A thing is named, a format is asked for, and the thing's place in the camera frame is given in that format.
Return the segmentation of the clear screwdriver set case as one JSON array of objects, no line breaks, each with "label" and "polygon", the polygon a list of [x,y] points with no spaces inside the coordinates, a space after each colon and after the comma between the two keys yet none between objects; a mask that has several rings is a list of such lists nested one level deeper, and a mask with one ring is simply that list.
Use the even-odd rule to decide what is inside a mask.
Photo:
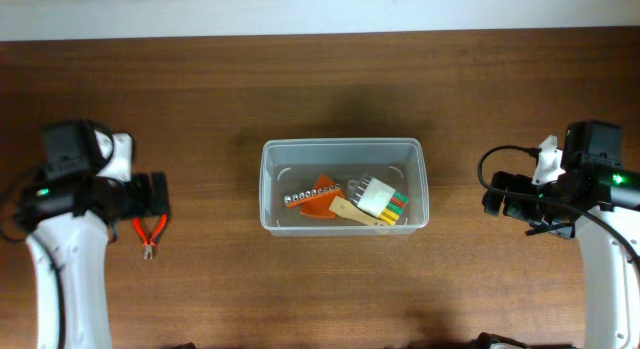
[{"label": "clear screwdriver set case", "polygon": [[366,214],[395,225],[408,207],[409,198],[385,182],[363,174],[347,183],[349,201]]}]

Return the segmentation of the orange socket rail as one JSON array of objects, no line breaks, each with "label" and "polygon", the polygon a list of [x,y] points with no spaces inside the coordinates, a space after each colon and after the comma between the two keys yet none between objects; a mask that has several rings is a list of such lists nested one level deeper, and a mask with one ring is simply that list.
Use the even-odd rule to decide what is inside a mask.
[{"label": "orange socket rail", "polygon": [[329,185],[311,190],[285,195],[283,202],[286,207],[295,207],[310,201],[324,198],[330,195],[342,195],[342,187],[339,184]]}]

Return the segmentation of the orange scraper wooden handle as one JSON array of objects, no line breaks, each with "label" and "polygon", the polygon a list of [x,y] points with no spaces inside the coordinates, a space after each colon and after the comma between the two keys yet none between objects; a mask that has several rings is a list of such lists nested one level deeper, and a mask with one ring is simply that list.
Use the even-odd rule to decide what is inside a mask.
[{"label": "orange scraper wooden handle", "polygon": [[[327,175],[320,175],[314,188],[338,184]],[[300,214],[312,219],[329,220],[337,217],[355,221],[366,226],[386,226],[385,222],[376,219],[358,209],[350,202],[344,192],[342,195],[330,195],[305,204],[301,204]]]}]

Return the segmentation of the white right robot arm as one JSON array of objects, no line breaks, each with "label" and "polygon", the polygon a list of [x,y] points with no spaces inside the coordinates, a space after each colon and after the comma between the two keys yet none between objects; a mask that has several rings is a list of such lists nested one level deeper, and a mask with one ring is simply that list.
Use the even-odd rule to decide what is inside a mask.
[{"label": "white right robot arm", "polygon": [[639,345],[639,175],[621,161],[621,126],[570,124],[526,149],[532,176],[481,178],[487,214],[528,224],[528,235],[578,242],[586,284],[587,348]]}]

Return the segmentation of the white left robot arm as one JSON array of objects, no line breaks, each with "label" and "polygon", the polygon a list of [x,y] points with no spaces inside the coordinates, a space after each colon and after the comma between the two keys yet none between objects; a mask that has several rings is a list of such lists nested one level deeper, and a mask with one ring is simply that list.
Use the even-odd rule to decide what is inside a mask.
[{"label": "white left robot arm", "polygon": [[110,348],[105,260],[129,221],[153,258],[171,218],[166,175],[135,174],[134,138],[90,120],[42,130],[46,161],[15,221],[36,275],[40,348]]}]

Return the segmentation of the red handled pliers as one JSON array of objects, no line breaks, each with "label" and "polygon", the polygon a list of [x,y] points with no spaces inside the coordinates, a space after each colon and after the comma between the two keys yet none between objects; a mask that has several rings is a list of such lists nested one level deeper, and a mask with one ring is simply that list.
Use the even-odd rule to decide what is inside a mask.
[{"label": "red handled pliers", "polygon": [[157,244],[169,224],[169,219],[170,216],[168,214],[160,215],[157,224],[152,230],[148,230],[145,227],[141,218],[136,217],[132,219],[133,228],[142,240],[143,257],[145,260],[151,260],[154,257]]}]

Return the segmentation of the clear plastic container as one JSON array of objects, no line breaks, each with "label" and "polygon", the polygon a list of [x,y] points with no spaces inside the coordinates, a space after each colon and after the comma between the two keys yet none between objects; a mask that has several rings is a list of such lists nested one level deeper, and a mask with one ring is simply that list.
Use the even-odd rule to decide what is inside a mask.
[{"label": "clear plastic container", "polygon": [[[347,183],[363,174],[409,198],[395,225],[366,226],[355,221],[312,219],[301,206],[286,207],[285,195],[311,190],[320,175]],[[260,174],[260,220],[274,236],[403,235],[429,221],[427,172],[420,143],[413,138],[325,138],[273,140],[265,144]]]}]

